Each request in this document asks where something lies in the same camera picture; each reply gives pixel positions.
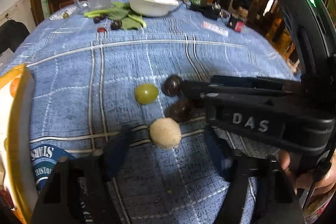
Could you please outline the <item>person right hand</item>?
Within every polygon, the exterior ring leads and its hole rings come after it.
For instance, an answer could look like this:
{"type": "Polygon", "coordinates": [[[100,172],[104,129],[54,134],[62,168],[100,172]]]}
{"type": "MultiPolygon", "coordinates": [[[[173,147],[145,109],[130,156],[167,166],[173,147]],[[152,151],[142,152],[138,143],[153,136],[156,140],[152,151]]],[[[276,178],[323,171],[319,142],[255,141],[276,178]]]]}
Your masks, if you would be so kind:
{"type": "MultiPolygon", "coordinates": [[[[313,183],[313,170],[308,173],[296,176],[290,169],[290,154],[285,150],[280,150],[277,154],[278,162],[287,175],[289,181],[293,185],[294,192],[297,193],[297,189],[309,189],[313,183]]],[[[335,186],[336,174],[335,174],[335,153],[331,158],[331,168],[325,177],[316,183],[314,187],[313,196],[318,196],[329,192],[335,186]]]]}

